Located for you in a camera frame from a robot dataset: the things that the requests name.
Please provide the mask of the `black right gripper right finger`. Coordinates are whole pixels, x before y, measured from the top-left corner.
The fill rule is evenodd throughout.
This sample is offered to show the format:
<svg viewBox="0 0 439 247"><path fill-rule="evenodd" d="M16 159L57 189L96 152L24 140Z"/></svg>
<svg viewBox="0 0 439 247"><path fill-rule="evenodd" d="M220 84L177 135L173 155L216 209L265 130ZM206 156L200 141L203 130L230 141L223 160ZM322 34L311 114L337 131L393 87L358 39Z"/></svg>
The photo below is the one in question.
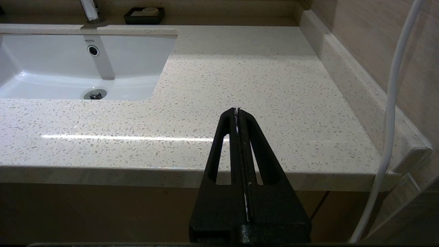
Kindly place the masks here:
<svg viewBox="0 0 439 247"><path fill-rule="evenodd" d="M240 243L308 243L311 222L255 118L238 110L247 221Z"/></svg>

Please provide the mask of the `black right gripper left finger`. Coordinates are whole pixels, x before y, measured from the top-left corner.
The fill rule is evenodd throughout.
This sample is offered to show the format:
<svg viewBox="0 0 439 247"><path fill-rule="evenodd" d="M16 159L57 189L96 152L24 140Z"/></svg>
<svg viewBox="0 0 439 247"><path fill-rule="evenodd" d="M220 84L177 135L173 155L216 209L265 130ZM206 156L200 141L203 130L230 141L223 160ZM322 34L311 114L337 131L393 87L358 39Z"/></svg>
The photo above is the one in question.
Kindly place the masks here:
<svg viewBox="0 0 439 247"><path fill-rule="evenodd" d="M236 122L237 110L221 114L189 223L193 243L230 243L247 222L244 176ZM229 135L231 184L216 183L224 137Z"/></svg>

